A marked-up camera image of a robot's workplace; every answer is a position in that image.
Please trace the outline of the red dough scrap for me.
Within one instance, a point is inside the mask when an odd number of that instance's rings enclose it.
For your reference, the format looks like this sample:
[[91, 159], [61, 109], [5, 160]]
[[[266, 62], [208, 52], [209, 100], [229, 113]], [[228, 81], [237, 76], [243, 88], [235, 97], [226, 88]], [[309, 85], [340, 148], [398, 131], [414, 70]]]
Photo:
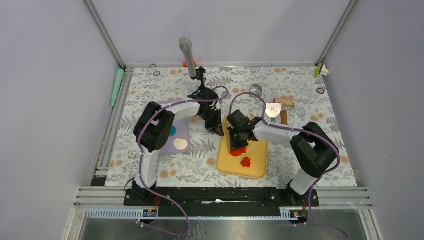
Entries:
[[251, 158], [250, 157], [244, 157], [241, 162], [240, 162], [241, 166], [243, 168], [250, 168], [251, 167]]

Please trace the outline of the red dough ball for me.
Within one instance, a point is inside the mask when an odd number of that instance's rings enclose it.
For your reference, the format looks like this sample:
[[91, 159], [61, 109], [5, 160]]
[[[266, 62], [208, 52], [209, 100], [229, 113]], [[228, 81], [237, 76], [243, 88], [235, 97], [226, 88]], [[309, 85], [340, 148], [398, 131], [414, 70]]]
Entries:
[[232, 157], [239, 157], [239, 156], [246, 154], [246, 153], [247, 153], [247, 147], [240, 148], [240, 149], [231, 149], [230, 152], [229, 152], [229, 154]]

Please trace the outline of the wooden dough roller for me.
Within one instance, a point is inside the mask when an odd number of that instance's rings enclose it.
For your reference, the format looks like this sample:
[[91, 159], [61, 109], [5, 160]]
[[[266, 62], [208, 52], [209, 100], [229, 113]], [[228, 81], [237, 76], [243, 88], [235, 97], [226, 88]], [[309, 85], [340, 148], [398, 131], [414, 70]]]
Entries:
[[274, 98], [273, 102], [281, 104], [281, 106], [284, 107], [284, 108], [292, 108], [295, 105], [294, 100], [291, 99], [291, 98], [276, 97], [276, 98]]

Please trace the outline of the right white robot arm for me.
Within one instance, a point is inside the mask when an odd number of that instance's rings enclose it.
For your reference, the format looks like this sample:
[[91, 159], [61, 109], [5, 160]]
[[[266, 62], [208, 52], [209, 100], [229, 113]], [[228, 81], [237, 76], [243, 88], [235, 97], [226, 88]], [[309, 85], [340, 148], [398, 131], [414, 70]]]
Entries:
[[290, 144], [301, 167], [286, 193], [287, 201], [293, 206], [299, 206], [307, 199], [306, 192], [340, 156], [338, 148], [315, 122], [293, 128], [265, 122], [261, 117], [250, 119], [239, 110], [231, 113], [226, 120], [230, 124], [228, 131], [232, 150], [243, 149], [249, 142]]

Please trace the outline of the yellow tray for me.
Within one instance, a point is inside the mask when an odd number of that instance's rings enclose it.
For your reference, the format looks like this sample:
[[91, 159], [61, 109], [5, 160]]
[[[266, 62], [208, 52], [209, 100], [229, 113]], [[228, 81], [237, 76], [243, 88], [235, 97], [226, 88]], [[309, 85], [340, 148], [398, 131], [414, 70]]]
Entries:
[[[224, 136], [221, 138], [216, 167], [222, 174], [262, 179], [267, 174], [268, 143], [266, 141], [249, 141], [246, 153], [233, 157], [230, 155], [229, 131], [230, 124], [224, 121]], [[242, 167], [240, 162], [243, 158], [251, 158], [250, 168]]]

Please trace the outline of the metal dough scraper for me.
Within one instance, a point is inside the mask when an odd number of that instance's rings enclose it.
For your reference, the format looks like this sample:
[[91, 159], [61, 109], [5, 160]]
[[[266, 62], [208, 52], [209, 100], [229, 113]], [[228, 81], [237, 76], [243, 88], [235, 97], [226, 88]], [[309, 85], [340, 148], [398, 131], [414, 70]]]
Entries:
[[266, 102], [265, 114], [270, 118], [272, 123], [276, 123], [277, 117], [283, 125], [288, 125], [288, 113], [283, 110], [283, 105], [276, 102]]

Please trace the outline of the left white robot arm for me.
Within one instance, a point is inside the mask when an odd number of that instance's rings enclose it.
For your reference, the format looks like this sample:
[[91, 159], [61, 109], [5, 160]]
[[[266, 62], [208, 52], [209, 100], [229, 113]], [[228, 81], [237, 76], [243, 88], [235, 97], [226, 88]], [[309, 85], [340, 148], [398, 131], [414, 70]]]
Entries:
[[168, 104], [149, 102], [134, 127], [133, 133], [141, 150], [135, 183], [140, 186], [136, 199], [144, 206], [152, 204], [155, 192], [152, 186], [157, 182], [157, 161], [161, 149], [166, 145], [175, 121], [200, 117], [205, 129], [220, 137], [224, 136], [222, 114], [218, 108], [219, 97], [210, 88], [200, 87], [186, 99]]

